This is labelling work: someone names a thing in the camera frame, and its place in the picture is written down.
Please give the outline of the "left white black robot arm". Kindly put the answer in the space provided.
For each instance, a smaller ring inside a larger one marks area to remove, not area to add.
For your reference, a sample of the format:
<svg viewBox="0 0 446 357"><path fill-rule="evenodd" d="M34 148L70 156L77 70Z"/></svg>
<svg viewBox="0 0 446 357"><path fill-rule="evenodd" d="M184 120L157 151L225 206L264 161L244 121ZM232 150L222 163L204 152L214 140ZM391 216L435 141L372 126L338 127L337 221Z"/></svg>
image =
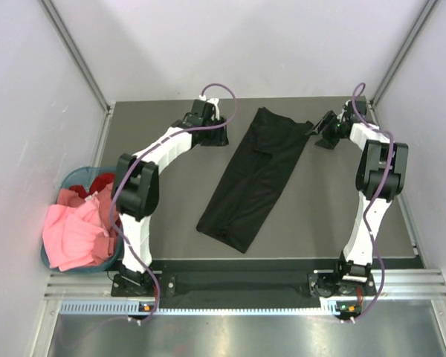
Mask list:
<svg viewBox="0 0 446 357"><path fill-rule="evenodd" d="M219 99L201 95L194 100L191 110L158 140L146 149L119 157L111 205L119 213L118 233L123 239L124 253L114 276L112 295L150 296L157 291L155 278L149 272L149 226L160 199L160 174L193 147L228 145L226 125Z"/></svg>

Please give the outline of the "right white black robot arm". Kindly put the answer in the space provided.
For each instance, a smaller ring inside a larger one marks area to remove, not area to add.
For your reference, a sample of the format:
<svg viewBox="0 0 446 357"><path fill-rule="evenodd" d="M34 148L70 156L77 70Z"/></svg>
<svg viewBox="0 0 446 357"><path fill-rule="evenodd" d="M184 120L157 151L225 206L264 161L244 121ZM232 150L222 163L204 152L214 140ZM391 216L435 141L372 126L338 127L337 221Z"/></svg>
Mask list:
<svg viewBox="0 0 446 357"><path fill-rule="evenodd" d="M316 145L324 149L348 139L361 150L355 176L358 210L349 241L334 271L308 275L310 293L319 298L375 293L376 238L386 212L404 188L409 147L367 121L366 110L365 102L349 100L340 114L327 112L309 132L320 136Z"/></svg>

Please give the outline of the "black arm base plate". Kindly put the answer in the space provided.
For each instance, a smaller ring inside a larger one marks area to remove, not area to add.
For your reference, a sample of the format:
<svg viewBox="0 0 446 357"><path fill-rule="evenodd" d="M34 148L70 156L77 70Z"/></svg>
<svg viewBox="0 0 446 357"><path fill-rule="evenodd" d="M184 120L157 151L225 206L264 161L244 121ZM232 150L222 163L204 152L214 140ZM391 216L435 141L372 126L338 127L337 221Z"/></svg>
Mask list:
<svg viewBox="0 0 446 357"><path fill-rule="evenodd" d="M289 309L319 304L308 276L332 259L155 260L162 309Z"/></svg>

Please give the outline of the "black t shirt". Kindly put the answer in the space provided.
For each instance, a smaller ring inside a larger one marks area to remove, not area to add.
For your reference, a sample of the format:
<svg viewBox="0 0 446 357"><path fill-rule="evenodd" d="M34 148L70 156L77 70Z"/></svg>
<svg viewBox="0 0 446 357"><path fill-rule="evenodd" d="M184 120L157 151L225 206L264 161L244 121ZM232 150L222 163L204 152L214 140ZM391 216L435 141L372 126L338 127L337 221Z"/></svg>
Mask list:
<svg viewBox="0 0 446 357"><path fill-rule="evenodd" d="M259 108L196 230L244 254L285 189L313 126Z"/></svg>

